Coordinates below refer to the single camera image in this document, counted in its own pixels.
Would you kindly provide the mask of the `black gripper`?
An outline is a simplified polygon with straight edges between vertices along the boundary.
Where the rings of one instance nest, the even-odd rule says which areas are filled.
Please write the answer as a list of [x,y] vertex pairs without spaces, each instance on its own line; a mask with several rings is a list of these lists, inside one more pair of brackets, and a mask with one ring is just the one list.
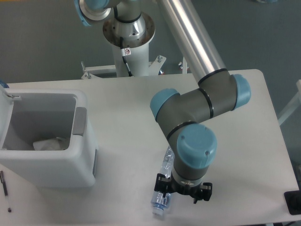
[[174,176],[166,177],[164,174],[158,173],[156,176],[155,192],[160,192],[165,197],[166,194],[178,193],[188,195],[193,198],[193,203],[198,201],[209,201],[213,192],[213,184],[205,182],[202,184],[202,178],[197,180],[186,180],[183,178],[175,178]]

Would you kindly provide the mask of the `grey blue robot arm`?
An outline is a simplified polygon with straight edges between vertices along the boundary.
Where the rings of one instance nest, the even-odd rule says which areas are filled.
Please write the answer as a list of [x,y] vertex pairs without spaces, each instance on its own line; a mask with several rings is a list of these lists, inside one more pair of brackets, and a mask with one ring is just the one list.
[[[154,36],[154,26],[137,0],[77,0],[83,25],[104,21],[103,33],[115,50],[119,77],[150,75],[148,51],[135,53]],[[157,174],[152,204],[166,207],[170,195],[188,195],[208,201],[212,184],[203,176],[215,158],[217,140],[202,122],[248,103],[251,89],[239,74],[230,74],[189,0],[160,0],[159,8],[198,84],[179,94],[164,89],[154,95],[150,108],[170,150]]]

